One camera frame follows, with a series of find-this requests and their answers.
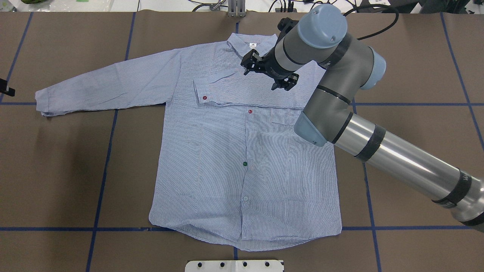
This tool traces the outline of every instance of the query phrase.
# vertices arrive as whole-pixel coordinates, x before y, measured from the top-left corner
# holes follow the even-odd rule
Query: shirt collar
[[[237,54],[243,57],[251,50],[246,43],[256,43],[257,46],[255,50],[259,52],[259,55],[264,56],[274,47],[276,41],[277,36],[275,34],[272,36],[263,36],[232,33],[227,40],[227,43],[234,48]]]

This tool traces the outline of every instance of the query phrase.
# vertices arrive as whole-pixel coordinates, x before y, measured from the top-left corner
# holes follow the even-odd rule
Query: shirt placket
[[[253,147],[253,132],[255,130],[255,122],[257,121],[259,112],[255,107],[244,107],[244,112],[242,114],[245,115],[245,161],[242,162],[242,167],[245,168],[245,174],[242,183],[242,192],[241,192],[241,221],[242,221],[242,231],[241,231],[241,239],[247,239],[247,236],[250,236],[248,233],[248,228],[246,227],[249,222],[249,217],[247,214],[249,213],[251,199],[251,190],[250,188],[253,186],[253,173],[255,169],[254,165],[254,149]]]

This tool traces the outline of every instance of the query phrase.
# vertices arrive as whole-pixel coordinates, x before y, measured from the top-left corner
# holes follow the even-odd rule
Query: white bracket
[[[185,272],[284,272],[282,260],[189,261]]]

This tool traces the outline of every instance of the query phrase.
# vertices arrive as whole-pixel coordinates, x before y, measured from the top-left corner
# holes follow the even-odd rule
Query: blue tape line
[[[445,25],[444,14],[440,13],[440,19],[442,21],[442,26],[444,27],[444,34],[445,39],[447,40],[447,45],[449,46],[449,51],[451,53],[452,61],[454,62],[455,70],[457,71],[457,76],[459,77],[460,85],[462,87],[462,91],[464,92],[464,96],[466,97],[467,104],[469,106],[470,115],[472,116],[472,121],[474,122],[474,127],[476,128],[477,136],[479,137],[479,141],[481,142],[481,148],[484,151],[484,141],[481,135],[481,130],[477,124],[476,116],[474,115],[474,111],[472,110],[472,106],[470,103],[469,95],[466,90],[466,85],[464,85],[464,80],[462,79],[462,75],[460,74],[459,66],[457,65],[457,60],[455,59],[454,51],[452,50],[451,41],[449,39],[449,34],[447,32],[447,26]]]
[[[167,227],[98,227],[96,231],[176,231]]]
[[[128,60],[128,57],[129,57],[129,48],[131,46],[131,38],[133,37],[133,28],[135,26],[135,18],[136,18],[136,12],[133,12],[133,17],[131,18],[131,27],[129,29],[128,44],[126,46],[126,55],[124,56],[124,60]],[[112,148],[112,144],[113,144],[114,129],[116,128],[116,120],[117,119],[118,119],[118,110],[116,109],[114,111],[113,125],[111,127],[111,135],[109,137],[109,145],[108,145],[108,148],[107,148],[106,163],[104,165],[104,172],[103,172],[103,181],[101,182],[101,190],[99,192],[99,199],[98,199],[98,202],[97,202],[96,218],[94,219],[94,230],[92,231],[91,246],[89,247],[89,255],[88,255],[88,262],[87,262],[87,265],[86,265],[86,272],[89,272],[90,269],[91,269],[92,254],[94,252],[94,244],[96,243],[97,226],[99,224],[99,215],[101,214],[101,205],[103,203],[104,188],[105,188],[105,185],[106,185],[107,165],[109,164],[109,158],[111,156],[111,148]]]
[[[11,106],[35,106],[36,102],[0,102],[0,105],[11,105]]]
[[[91,245],[89,247],[89,254],[88,254],[88,262],[86,264],[86,272],[91,270],[91,260],[92,260],[92,253],[94,252],[94,243],[96,242],[96,231],[92,232],[91,236]]]
[[[399,103],[399,102],[355,102],[356,106],[468,106],[468,103]]]
[[[375,230],[375,219],[373,217],[373,206],[371,204],[371,196],[370,196],[370,186],[368,184],[368,175],[366,173],[366,164],[363,164],[363,172],[364,172],[364,183],[366,186],[366,200],[368,201],[368,211],[370,213],[370,223],[372,227],[372,234],[373,234],[373,245],[375,246],[375,255],[377,258],[377,268],[378,272],[381,272],[381,262],[380,262],[380,252],[378,250],[378,241],[377,241],[377,231]]]
[[[0,227],[0,231],[92,231],[92,227]]]
[[[375,230],[436,230],[436,229],[471,229],[468,226],[387,226],[375,227]]]
[[[468,226],[376,226],[376,227],[343,227],[343,231],[354,230],[437,230],[437,229],[472,229]],[[0,231],[104,231],[104,232],[124,232],[124,231],[176,231],[167,227],[0,227]]]
[[[131,38],[133,37],[135,18],[136,18],[136,12],[133,12],[133,18],[131,18],[131,28],[129,30],[128,46],[126,47],[126,55],[124,56],[124,60],[128,60],[128,57],[129,57],[129,48],[131,47]]]
[[[86,265],[86,272],[89,272],[91,269],[91,261],[92,261],[92,254],[94,252],[94,244],[96,242],[96,229],[99,224],[99,215],[101,214],[101,205],[103,203],[103,194],[104,188],[106,185],[106,177],[107,177],[107,165],[109,164],[109,159],[111,156],[111,147],[113,144],[113,136],[114,136],[114,129],[116,128],[116,120],[118,119],[118,110],[114,111],[114,118],[113,124],[111,126],[111,135],[109,137],[109,144],[107,146],[107,155],[106,155],[106,162],[104,164],[104,172],[103,172],[103,181],[101,182],[101,189],[99,191],[99,199],[97,201],[97,209],[96,209],[96,217],[94,219],[94,228],[92,230],[92,237],[91,237],[91,245],[89,247],[89,255],[88,255],[88,262]]]
[[[18,54],[20,53],[20,49],[22,47],[22,44],[24,43],[25,36],[27,35],[27,30],[29,29],[30,21],[32,21],[32,16],[33,16],[33,12],[30,13],[29,19],[27,20],[27,24],[25,25],[24,33],[22,34],[22,38],[20,39],[20,43],[18,44],[18,47],[17,47],[17,52],[15,52],[14,60],[12,61],[12,65],[10,65],[10,70],[8,71],[8,75],[7,75],[7,79],[6,79],[7,81],[10,81],[10,77],[12,76],[12,72],[14,71],[14,67],[15,67],[15,63],[17,62]],[[4,94],[0,93],[0,103],[3,100],[3,96],[4,96]]]
[[[0,105],[36,105],[35,102],[0,102]],[[353,106],[469,106],[469,103],[399,103],[399,102],[355,102]],[[484,103],[470,103],[471,106],[484,106]]]
[[[373,227],[343,227],[342,230],[373,230]]]
[[[234,247],[234,260],[238,260],[239,259],[239,250],[237,249],[237,247]]]

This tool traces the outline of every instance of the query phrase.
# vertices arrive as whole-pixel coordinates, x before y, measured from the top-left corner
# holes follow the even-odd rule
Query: shirt
[[[293,131],[324,70],[310,62],[290,91],[264,74],[244,76],[252,47],[273,36],[174,49],[68,79],[36,92],[37,110],[166,103],[149,219],[196,239],[261,251],[341,232],[333,145],[319,148]]]

